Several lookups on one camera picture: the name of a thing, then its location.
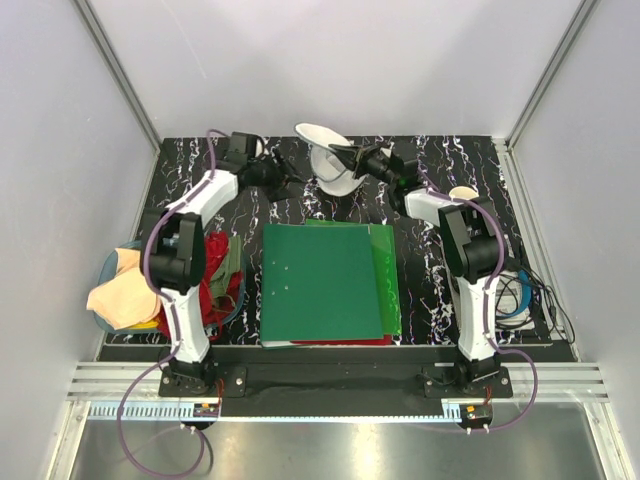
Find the beige bra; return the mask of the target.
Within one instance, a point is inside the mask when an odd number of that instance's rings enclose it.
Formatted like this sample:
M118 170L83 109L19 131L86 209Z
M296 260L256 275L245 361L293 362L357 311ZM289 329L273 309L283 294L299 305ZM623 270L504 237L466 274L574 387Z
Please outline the beige bra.
M150 329L159 325L161 301L139 269L141 252L116 248L109 255L115 271L89 292L86 308L114 330Z

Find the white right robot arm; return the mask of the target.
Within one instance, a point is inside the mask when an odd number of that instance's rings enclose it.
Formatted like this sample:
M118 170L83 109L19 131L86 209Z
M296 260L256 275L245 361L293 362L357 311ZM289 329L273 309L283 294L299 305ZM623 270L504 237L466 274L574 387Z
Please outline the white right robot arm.
M435 190L405 161L378 145L314 144L313 153L359 180L387 184L399 214L439 231L449 274L459 292L458 348L468 362L454 384L476 396L490 383L480 364L495 355L495 295L504 242L484 198L464 199ZM266 348L378 340L389 306L395 262L375 257L374 225L337 222L269 224L263 231L260 341Z

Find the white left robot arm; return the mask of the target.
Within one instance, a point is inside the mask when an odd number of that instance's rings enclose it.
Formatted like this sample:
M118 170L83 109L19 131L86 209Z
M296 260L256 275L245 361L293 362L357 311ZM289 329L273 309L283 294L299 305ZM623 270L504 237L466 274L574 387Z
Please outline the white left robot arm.
M203 363L210 348L199 300L207 266L204 227L247 188L259 188L269 201L278 202L291 196L291 183L302 181L256 134L227 136L227 149L218 160L212 140L216 133L207 132L211 166L201 180L167 206L145 210L141 219L140 271L167 316L169 359L187 365L180 381L196 396L208 394L216 382L214 369Z

